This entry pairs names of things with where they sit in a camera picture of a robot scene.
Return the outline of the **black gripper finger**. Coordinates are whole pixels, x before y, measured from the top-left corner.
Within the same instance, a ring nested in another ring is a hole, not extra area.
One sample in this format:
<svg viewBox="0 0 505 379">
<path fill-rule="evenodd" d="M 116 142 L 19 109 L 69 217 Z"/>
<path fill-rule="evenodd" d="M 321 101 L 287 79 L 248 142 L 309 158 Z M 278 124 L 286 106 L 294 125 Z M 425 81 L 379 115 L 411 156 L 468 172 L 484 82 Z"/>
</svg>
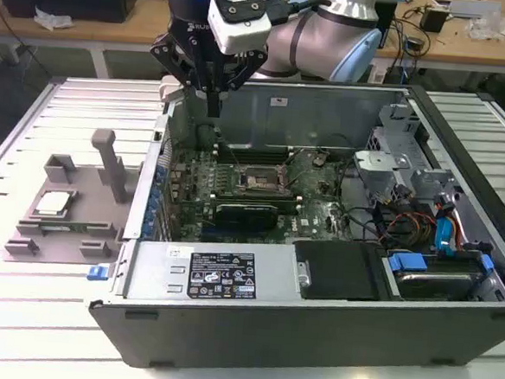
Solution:
<svg viewBox="0 0 505 379">
<path fill-rule="evenodd" d="M 201 39 L 188 35 L 184 45 L 171 34 L 161 35 L 151 46 L 150 53 L 184 87 L 193 87 L 196 95 L 207 103 L 209 117 L 214 116 L 214 79 L 202 53 Z"/>
<path fill-rule="evenodd" d="M 249 50 L 217 58 L 214 83 L 213 117 L 219 118 L 225 93 L 238 90 L 268 59 L 264 50 Z"/>
</svg>

